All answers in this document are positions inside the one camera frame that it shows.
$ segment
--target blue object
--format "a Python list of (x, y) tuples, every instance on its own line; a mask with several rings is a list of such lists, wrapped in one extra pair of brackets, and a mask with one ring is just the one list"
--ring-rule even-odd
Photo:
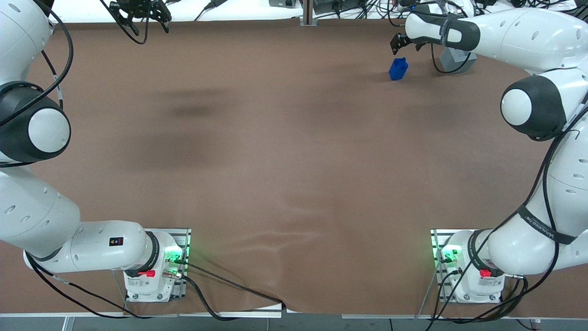
[(388, 74), (390, 74), (390, 79), (393, 81), (402, 79), (407, 69), (408, 63), (406, 63), (406, 58), (395, 58), (394, 61), (392, 61), (390, 70), (388, 71)]

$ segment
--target floor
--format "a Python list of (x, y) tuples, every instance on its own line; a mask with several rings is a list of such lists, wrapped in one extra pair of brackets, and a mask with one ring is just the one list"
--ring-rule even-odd
[[(54, 331), (61, 330), (61, 317), (0, 317), (2, 331)], [(419, 331), (425, 330), (426, 320), (412, 319), (342, 319), (340, 315), (284, 314), (281, 319), (242, 319), (218, 322), (206, 317), (158, 317), (151, 320), (109, 320), (100, 317), (77, 317), (73, 331), (144, 331), (144, 330), (206, 330), (206, 331)], [(543, 331), (585, 330), (586, 320), (542, 320), (537, 325)], [(472, 325), (455, 325), (437, 322), (431, 331), (524, 331), (514, 320)]]

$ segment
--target warning label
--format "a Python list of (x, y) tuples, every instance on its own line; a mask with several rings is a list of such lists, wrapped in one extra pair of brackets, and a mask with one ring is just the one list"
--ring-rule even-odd
[(496, 278), (480, 278), (478, 280), (479, 286), (500, 286), (502, 285), (502, 280)]
[(141, 279), (129, 279), (129, 285), (131, 285), (131, 286), (147, 286), (147, 285), (149, 285), (149, 281), (144, 281)]

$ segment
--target table surface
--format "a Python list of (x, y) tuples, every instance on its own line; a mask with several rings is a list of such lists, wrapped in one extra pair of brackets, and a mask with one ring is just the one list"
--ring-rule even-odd
[[(181, 0), (169, 4), (168, 9), (172, 14), (174, 22), (193, 21), (209, 0)], [(380, 6), (386, 8), (386, 0), (379, 0)], [(551, 9), (562, 10), (572, 9), (575, 3), (569, 2), (553, 5)], [(508, 0), (498, 0), (493, 6), (488, 6), (486, 12), (501, 11), (513, 8)], [(55, 0), (54, 11), (66, 23), (104, 23), (114, 22), (108, 11), (99, 0)], [(361, 9), (354, 9), (341, 13), (341, 18), (354, 19), (361, 13)], [(288, 19), (293, 16), (302, 16), (302, 7), (296, 1), (296, 8), (270, 7), (268, 0), (227, 0), (221, 6), (207, 11), (199, 21), (237, 21), (237, 20), (260, 20), (260, 19)], [(315, 15), (320, 19), (336, 18), (333, 15)], [(367, 18), (381, 18), (376, 8), (368, 13)]]
[[(32, 169), (85, 221), (190, 227), (191, 261), (297, 312), (415, 314), (434, 269), (430, 229), (500, 223), (549, 144), (500, 116), (500, 96), (522, 70), (479, 58), (446, 77), (428, 49), (407, 47), (408, 72), (391, 82), (397, 30), (386, 21), (187, 22), (152, 32), (137, 46), (113, 25), (72, 27), (75, 61), (62, 84), (72, 140)], [(63, 33), (46, 51), (62, 68)], [(29, 79), (52, 81), (41, 60)], [(80, 311), (18, 249), (0, 249), (0, 313)], [(587, 271), (554, 272), (513, 315), (588, 317), (588, 289), (577, 286)], [(121, 303), (110, 271), (62, 277)], [(215, 310), (271, 304), (196, 279)], [(202, 311), (193, 293), (132, 308)]]

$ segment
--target gray box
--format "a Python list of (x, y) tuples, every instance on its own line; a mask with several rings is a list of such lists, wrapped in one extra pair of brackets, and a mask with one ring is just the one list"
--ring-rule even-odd
[(270, 7), (294, 8), (298, 0), (269, 0)]
[[(443, 67), (444, 71), (452, 71), (457, 69), (463, 63), (463, 61), (466, 60), (466, 58), (467, 52), (460, 49), (446, 47), (441, 53), (441, 56), (439, 56), (439, 61), (441, 62), (441, 66)], [(466, 72), (475, 62), (476, 58), (476, 54), (472, 53), (467, 63), (465, 63), (465, 65), (463, 65), (460, 70), (457, 70), (452, 74)]]

